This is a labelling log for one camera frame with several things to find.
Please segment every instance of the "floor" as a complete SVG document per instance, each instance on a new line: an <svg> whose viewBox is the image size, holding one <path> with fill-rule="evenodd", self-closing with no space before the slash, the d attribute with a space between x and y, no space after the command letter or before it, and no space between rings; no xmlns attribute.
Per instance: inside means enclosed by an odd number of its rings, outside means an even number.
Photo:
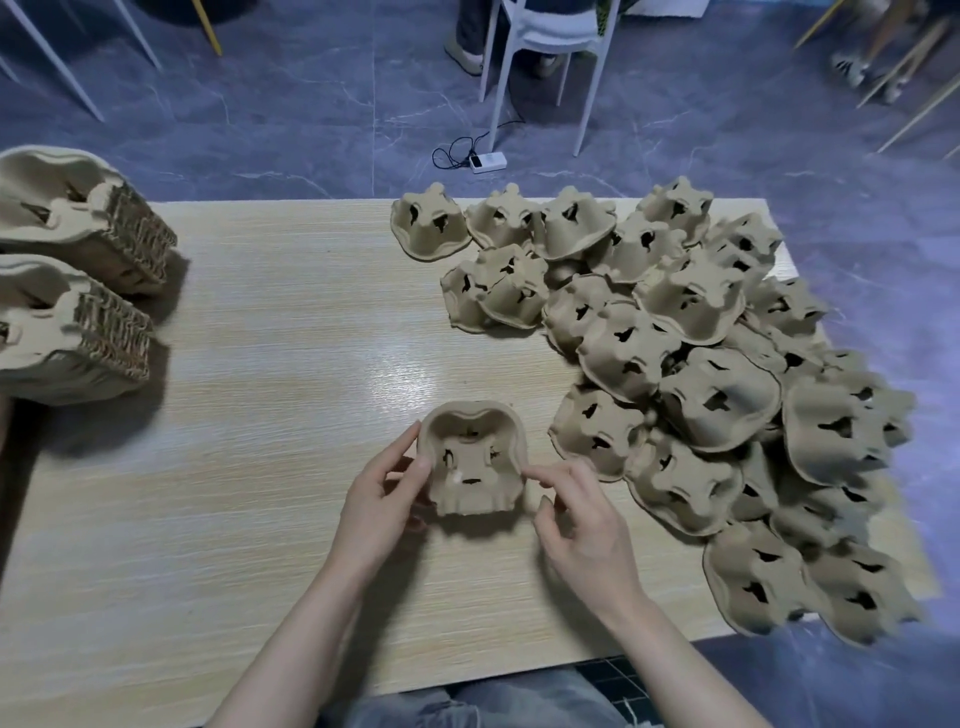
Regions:
<svg viewBox="0 0 960 728"><path fill-rule="evenodd" d="M73 0L85 34L56 0L25 4L106 124L0 13L0 54L24 82L0 77L0 148L87 149L158 201L390 198L434 180L455 196L512 181L529 196L575 184L637 197L678 174L720 196L767 198L799 268L836 307L836 344L866 351L918 393L916 440L898 452L896 474L945 597L930 604L936 627L909 625L870 651L819 624L699 646L777 726L955 724L960 157L941 157L960 143L960 94L882 156L872 151L960 67L956 38L896 107L855 109L826 73L836 35L790 53L819 10L715 2L702 20L632 19L616 31L581 155L570 151L590 63L577 59L558 109L556 79L513 75L527 123L500 131L507 170L474 177L431 163L435 148L485 131L492 112L444 55L453 0L210 0L215 17L242 6L217 26L222 59L188 24L186 0L140 1L133 12L162 74L105 0ZM604 680L642 691L631 675Z"/></svg>

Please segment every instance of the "black cable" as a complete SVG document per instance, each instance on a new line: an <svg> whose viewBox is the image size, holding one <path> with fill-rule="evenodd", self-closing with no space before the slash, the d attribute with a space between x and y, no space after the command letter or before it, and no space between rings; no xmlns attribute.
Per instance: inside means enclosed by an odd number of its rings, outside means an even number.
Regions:
<svg viewBox="0 0 960 728"><path fill-rule="evenodd" d="M514 113L516 114L517 118L510 119L508 121L503 122L502 124L497 124L496 126L497 129L501 129L507 126L508 124L526 124L527 123L527 120L523 118L523 114L521 114L519 111L516 110L516 104L514 103L514 92L511 87L509 78L507 79L507 95L510 97L510 105L514 108ZM484 136L486 136L489 133L490 132L483 132L477 137L458 136L456 139L450 142L450 145L446 149L444 149L443 147L437 147L435 150L433 150L433 154L430 155L430 158L433 161L433 166L435 166L437 169L463 169L465 167L469 167L470 157L476 154L477 143L480 141L480 139L482 139ZM467 153L464 155L462 159L457 159L456 157L453 156L453 146L457 142L462 141L464 139L469 140L470 148L467 150ZM438 152L440 152L442 155L446 157L446 164L437 163Z"/></svg>

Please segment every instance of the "white chair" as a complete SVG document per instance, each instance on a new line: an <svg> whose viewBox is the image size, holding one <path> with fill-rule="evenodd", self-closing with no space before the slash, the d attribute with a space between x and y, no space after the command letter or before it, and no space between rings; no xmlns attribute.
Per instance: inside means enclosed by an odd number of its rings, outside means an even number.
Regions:
<svg viewBox="0 0 960 728"><path fill-rule="evenodd" d="M90 113L96 117L98 121L104 121L104 115L97 109L96 105L90 100L90 97L86 95L86 91L80 85L80 82L77 81L77 78L70 72L70 69L67 67L66 63L57 55L57 52L53 49L50 43L47 42L47 39L40 34L39 28L34 25L33 21L27 16L25 12L18 6L15 0L0 0L4 5L7 6L7 9L10 11L11 15L16 18L17 22L23 26L23 29L27 34L34 40L34 42L40 47L40 50L43 51L43 55L47 57L47 60L51 62L55 68L60 72L60 75L66 81L74 93L80 97L80 100L84 102L84 105L90 110ZM73 11L70 5L66 0L60 0L60 4L63 6L64 11L69 15L70 19L80 28L81 31L86 33L86 28L84 28L83 23L80 21L80 18ZM123 0L113 0L113 5L116 6L117 11L123 16L123 19L127 22L127 25L130 26L131 33L137 39L137 42L143 47L144 52L147 54L147 58L150 59L151 63L156 66L157 70L162 70L160 66L160 61L154 53L154 49L150 47L150 44L147 43L147 39L140 32L139 26L133 20L130 11L127 10L127 6L124 5ZM13 69L5 62L3 59L0 59L0 69L6 73L11 80L16 83L19 83L19 79L16 77L16 74L13 72Z"/></svg>
<svg viewBox="0 0 960 728"><path fill-rule="evenodd" d="M487 47L483 54L483 73L480 76L480 101L487 97L487 74L490 72L493 55L493 36L496 34L496 19L503 7L507 19L510 21L510 33L507 35L507 47L503 52L503 64L500 68L500 79L496 85L496 102L493 105L493 123L490 128L490 142L488 152L493 151L496 140L496 128L500 122L500 111L503 107L503 96L507 90L507 79L510 77L510 66L514 60L514 53L522 48L545 53L551 56L565 56L563 75L560 78L560 90L557 92L557 106L564 96L566 73L570 68L570 58L578 51L590 51L596 56L593 66L593 78L590 79L590 89L587 92L587 103L584 105L584 115L580 120L580 131L577 133L577 143L573 146L573 156L580 154L580 147L584 143L584 134L587 132L587 122L590 110L593 107L593 98L600 85L600 74L607 60L607 51L613 38L613 26L616 25L617 14L620 11L620 0L613 0L610 8L610 19L607 21L607 30L601 36L597 30L597 13L595 8L573 15L557 15L553 12L535 12L526 9L527 0L493 0L490 12L490 26L487 28Z"/></svg>

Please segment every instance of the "forearm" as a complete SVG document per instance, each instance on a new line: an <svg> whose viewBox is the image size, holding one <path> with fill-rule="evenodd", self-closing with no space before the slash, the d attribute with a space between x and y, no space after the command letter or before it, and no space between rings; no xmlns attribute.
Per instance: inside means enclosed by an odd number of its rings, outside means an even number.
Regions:
<svg viewBox="0 0 960 728"><path fill-rule="evenodd" d="M669 728L769 728L769 723L644 597L608 624Z"/></svg>
<svg viewBox="0 0 960 728"><path fill-rule="evenodd" d="M206 728L311 728L330 697L362 591L360 579L324 567Z"/></svg>

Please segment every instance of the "hand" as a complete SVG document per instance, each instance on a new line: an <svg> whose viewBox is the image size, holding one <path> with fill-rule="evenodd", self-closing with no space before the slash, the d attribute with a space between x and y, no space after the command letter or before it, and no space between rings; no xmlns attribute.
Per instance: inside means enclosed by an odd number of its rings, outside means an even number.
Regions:
<svg viewBox="0 0 960 728"><path fill-rule="evenodd" d="M636 573L634 547L623 516L613 507L586 461L532 465L523 474L557 492L543 496L534 527L554 570L590 611L613 630L647 597ZM572 538L561 534L557 514L569 511Z"/></svg>
<svg viewBox="0 0 960 728"><path fill-rule="evenodd" d="M403 454L419 434L417 421L353 480L325 569L345 570L367 584L394 550L404 529L423 528L423 521L411 516L410 508L430 476L432 463L423 457L414 460Z"/></svg>

